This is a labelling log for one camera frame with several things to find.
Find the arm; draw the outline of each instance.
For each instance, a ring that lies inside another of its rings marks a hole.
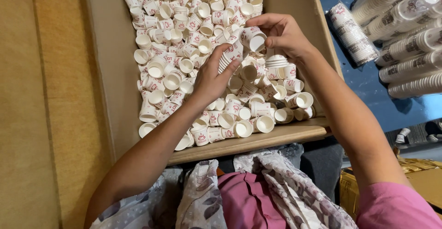
[[[296,61],[350,159],[359,191],[379,182],[411,187],[370,109],[307,40],[293,17],[264,14],[248,20],[246,26],[260,26],[268,34],[268,48],[282,48]]]
[[[166,168],[184,134],[201,112],[223,93],[239,61],[218,75],[219,59],[229,44],[219,45],[198,72],[194,92],[176,112],[136,143],[109,170],[93,193],[84,228],[113,203],[148,190]]]

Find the blue table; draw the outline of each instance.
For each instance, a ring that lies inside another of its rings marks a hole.
[[[325,12],[335,6],[339,0],[320,1]],[[341,1],[348,7],[353,2],[353,0]],[[442,118],[442,94],[392,100],[386,86],[379,80],[379,69],[374,62],[366,63],[360,68],[352,67],[336,42],[338,39],[333,34],[331,37],[345,82],[370,108],[384,132]]]

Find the hand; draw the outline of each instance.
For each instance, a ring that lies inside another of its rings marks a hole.
[[[202,102],[205,105],[204,107],[207,107],[223,94],[230,77],[241,64],[238,60],[234,60],[224,69],[223,73],[218,74],[221,55],[230,46],[231,44],[228,43],[218,45],[198,71],[191,99]]]
[[[259,26],[268,36],[265,41],[267,48],[281,48],[293,59],[302,59],[306,52],[314,48],[290,15],[265,13],[247,20],[246,26]]]

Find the coffee cup logo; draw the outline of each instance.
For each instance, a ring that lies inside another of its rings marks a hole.
[[[200,133],[199,136],[198,136],[198,140],[202,141],[204,139],[206,139],[206,136],[204,136],[202,133]]]

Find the left hand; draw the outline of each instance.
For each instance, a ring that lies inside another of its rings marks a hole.
[[[190,98],[202,102],[205,105],[204,107],[207,107],[223,94],[230,77],[241,64],[238,60],[234,60],[224,69],[223,73],[218,74],[221,55],[230,46],[231,44],[228,43],[218,45],[198,71],[194,91]]]

